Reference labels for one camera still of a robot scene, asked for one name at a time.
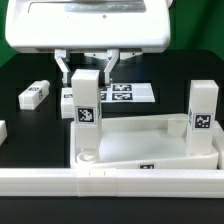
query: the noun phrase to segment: black table surface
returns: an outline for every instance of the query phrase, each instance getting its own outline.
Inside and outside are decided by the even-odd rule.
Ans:
[[[72,70],[101,69],[72,55]],[[224,124],[224,62],[203,50],[145,54],[117,66],[114,82],[150,82],[156,103],[104,104],[103,117],[187,113],[190,80],[215,80],[216,119]],[[60,117],[62,74],[52,54],[18,54],[0,68],[0,120],[8,138],[0,147],[1,168],[69,167],[72,119]],[[49,80],[50,94],[35,111],[21,111],[18,95],[31,83]],[[1,197],[0,223],[223,223],[223,199]]]

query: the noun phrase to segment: white pillar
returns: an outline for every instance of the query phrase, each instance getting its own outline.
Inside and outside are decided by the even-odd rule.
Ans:
[[[88,162],[99,160],[102,134],[99,70],[77,69],[72,77],[75,111],[75,147]]]
[[[213,80],[191,82],[186,136],[187,154],[211,154],[217,97],[218,86]]]

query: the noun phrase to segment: small white block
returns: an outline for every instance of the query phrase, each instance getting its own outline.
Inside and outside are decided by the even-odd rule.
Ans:
[[[86,161],[99,157],[102,135],[99,70],[76,70],[72,77],[75,108],[75,144]]]
[[[19,95],[20,109],[34,110],[49,94],[49,86],[46,80],[34,82]]]
[[[74,118],[72,88],[62,88],[61,91],[61,117]]]
[[[208,155],[212,150],[213,123],[218,86],[213,80],[191,82],[186,147],[190,155]]]
[[[0,145],[4,142],[7,137],[7,130],[5,121],[0,121]]]

